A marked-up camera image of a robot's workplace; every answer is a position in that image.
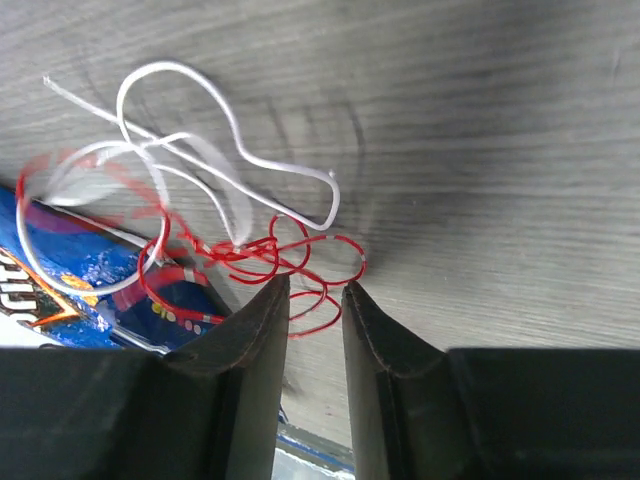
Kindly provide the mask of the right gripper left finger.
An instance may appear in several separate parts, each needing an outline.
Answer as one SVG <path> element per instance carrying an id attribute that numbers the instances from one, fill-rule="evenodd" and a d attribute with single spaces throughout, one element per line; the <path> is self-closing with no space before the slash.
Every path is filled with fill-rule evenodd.
<path id="1" fill-rule="evenodd" d="M 165 356 L 71 348 L 1 352 L 5 479 L 267 479 L 290 281 Z"/>

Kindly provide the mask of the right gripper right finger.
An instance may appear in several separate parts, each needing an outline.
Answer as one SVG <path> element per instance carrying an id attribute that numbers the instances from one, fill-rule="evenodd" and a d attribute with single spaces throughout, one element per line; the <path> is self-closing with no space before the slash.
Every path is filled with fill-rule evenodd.
<path id="1" fill-rule="evenodd" d="M 360 479 L 635 479 L 633 349 L 442 351 L 358 283 L 342 297 Z"/>

